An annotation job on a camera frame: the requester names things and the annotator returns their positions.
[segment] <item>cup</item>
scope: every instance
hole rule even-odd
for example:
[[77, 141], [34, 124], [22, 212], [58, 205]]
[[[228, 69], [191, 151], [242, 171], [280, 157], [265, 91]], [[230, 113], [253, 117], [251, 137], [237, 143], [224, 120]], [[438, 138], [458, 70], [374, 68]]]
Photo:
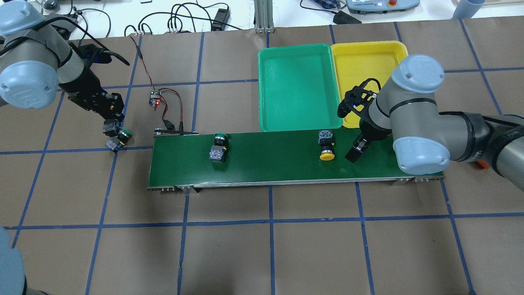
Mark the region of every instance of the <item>cup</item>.
[[485, 2], [486, 0], [460, 0], [452, 18], [471, 18]]

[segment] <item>yellow tray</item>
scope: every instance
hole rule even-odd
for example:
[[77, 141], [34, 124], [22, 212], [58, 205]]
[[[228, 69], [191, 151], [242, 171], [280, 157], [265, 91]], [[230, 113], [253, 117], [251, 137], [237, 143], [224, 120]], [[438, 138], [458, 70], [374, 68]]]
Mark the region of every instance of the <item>yellow tray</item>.
[[[408, 56], [406, 46], [398, 41], [339, 43], [332, 45], [331, 49], [340, 101], [347, 91], [367, 78], [375, 78], [384, 85], [391, 71]], [[372, 82], [366, 89], [378, 92], [378, 87]], [[359, 119], [355, 113], [350, 113], [344, 118], [342, 126], [358, 128]]]

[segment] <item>wire bundle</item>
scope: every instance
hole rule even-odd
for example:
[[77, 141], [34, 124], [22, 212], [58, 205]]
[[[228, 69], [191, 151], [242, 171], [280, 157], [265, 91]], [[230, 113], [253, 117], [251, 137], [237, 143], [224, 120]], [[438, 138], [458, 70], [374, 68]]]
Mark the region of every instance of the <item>wire bundle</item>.
[[[191, 19], [191, 24], [193, 26], [193, 32], [196, 32], [197, 31], [197, 26], [195, 24], [195, 19], [199, 19], [199, 20], [206, 20], [209, 22], [210, 24], [210, 29], [211, 29], [211, 26], [213, 25], [213, 22], [216, 22], [218, 24], [221, 24], [221, 25], [226, 25], [226, 26], [229, 26], [231, 28], [234, 28], [234, 29], [238, 29], [240, 30], [240, 28], [238, 27], [235, 27], [233, 25], [230, 25], [230, 24], [227, 24], [227, 23], [223, 23], [223, 22], [218, 22], [216, 20], [213, 20], [211, 18], [211, 15], [208, 11], [207, 8], [210, 8], [210, 7], [213, 7], [213, 6], [216, 6], [216, 5], [225, 5], [227, 7], [227, 9], [229, 9], [229, 5], [227, 3], [223, 3], [223, 2], [219, 2], [219, 3], [215, 3], [215, 4], [212, 4], [212, 5], [208, 5], [208, 6], [202, 6], [198, 3], [198, 1], [196, 1], [196, 3], [194, 2], [185, 2], [185, 3], [182, 3], [182, 4], [174, 4], [172, 7], [171, 7], [171, 11], [170, 12], [153, 12], [153, 13], [150, 13], [146, 16], [144, 16], [139, 22], [138, 22], [138, 26], [135, 27], [133, 25], [128, 25], [126, 26], [126, 28], [124, 29], [124, 36], [126, 36], [126, 33], [127, 33], [127, 29], [129, 28], [132, 28], [136, 34], [144, 34], [145, 33], [145, 30], [144, 30], [144, 27], [146, 26], [149, 30], [149, 32], [152, 34], [152, 30], [151, 30], [151, 27], [149, 25], [147, 25], [146, 23], [144, 23], [144, 20], [152, 15], [157, 15], [157, 14], [167, 14], [169, 15], [169, 18], [167, 20], [167, 29], [169, 32], [171, 33], [179, 33], [179, 32], [182, 32], [182, 29], [183, 29], [183, 21], [182, 21], [182, 18], [189, 18]], [[189, 7], [191, 6], [196, 6], [197, 8], [199, 8], [200, 10], [203, 10], [205, 13], [206, 13], [206, 16], [207, 17], [197, 17], [197, 16], [194, 16], [193, 13], [191, 12], [191, 10], [189, 9]], [[180, 9], [182, 9], [187, 12], [189, 15], [184, 15], [184, 14], [181, 14], [181, 11]]]

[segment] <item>white surface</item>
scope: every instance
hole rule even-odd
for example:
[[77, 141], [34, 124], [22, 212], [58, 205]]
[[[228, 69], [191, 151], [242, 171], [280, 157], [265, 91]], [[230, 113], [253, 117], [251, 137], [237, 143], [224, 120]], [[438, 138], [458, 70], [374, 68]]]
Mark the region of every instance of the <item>white surface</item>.
[[[217, 0], [199, 0], [203, 6], [214, 4]], [[254, 0], [222, 0], [231, 7], [231, 24], [242, 29], [253, 28], [253, 19], [255, 15]], [[274, 0], [274, 23], [275, 27], [302, 27], [302, 26], [320, 26], [333, 24], [333, 14], [325, 12], [316, 12], [303, 9], [299, 6], [299, 0]], [[60, 14], [66, 14], [70, 9], [69, 0], [59, 1], [61, 9]], [[139, 0], [102, 0], [95, 2], [92, 0], [73, 0], [77, 9], [97, 8], [107, 12], [111, 16], [112, 30], [110, 37], [123, 36], [124, 28], [127, 25], [137, 26], [142, 17], [152, 12], [169, 12], [171, 6], [175, 3], [184, 3], [184, 1], [166, 1], [152, 0], [151, 3], [141, 4]], [[304, 0], [304, 6], [321, 8], [312, 0]], [[211, 18], [216, 14], [216, 6], [209, 8]], [[390, 12], [386, 14], [352, 14], [360, 19], [363, 23], [380, 23], [380, 22], [406, 22], [413, 20], [431, 20], [431, 19], [449, 19], [455, 10], [453, 0], [421, 0], [420, 5], [415, 9], [405, 12]], [[191, 8], [191, 13], [197, 17], [206, 17], [204, 11], [196, 6]], [[524, 15], [524, 3], [497, 4], [483, 6], [477, 14], [477, 17], [494, 17], [494, 16], [517, 16]], [[89, 23], [89, 33], [94, 37], [104, 37], [107, 33], [107, 17], [95, 11], [85, 12], [85, 18]], [[151, 26], [154, 34], [163, 34], [167, 31], [167, 19], [169, 15], [154, 15], [148, 17], [145, 22]], [[80, 18], [80, 25], [85, 24]], [[207, 21], [195, 20], [197, 31], [208, 31], [210, 24]], [[193, 31], [193, 26], [188, 18], [184, 19], [184, 29]], [[73, 32], [71, 39], [80, 39], [83, 33], [79, 30]]]

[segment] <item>black connector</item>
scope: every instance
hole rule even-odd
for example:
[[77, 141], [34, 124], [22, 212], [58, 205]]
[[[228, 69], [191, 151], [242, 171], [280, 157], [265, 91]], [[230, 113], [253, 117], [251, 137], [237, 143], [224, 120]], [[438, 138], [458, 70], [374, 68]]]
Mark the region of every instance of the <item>black connector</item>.
[[231, 11], [229, 9], [220, 8], [216, 12], [215, 19], [211, 25], [211, 31], [223, 31], [226, 29], [226, 24], [231, 19]]
[[163, 122], [164, 122], [164, 125], [166, 126], [167, 130], [173, 130], [174, 129], [173, 123], [171, 123], [169, 120], [163, 120]]
[[333, 16], [333, 22], [337, 25], [342, 24], [361, 24], [362, 22], [353, 16], [343, 12], [342, 10], [337, 12], [335, 16]]

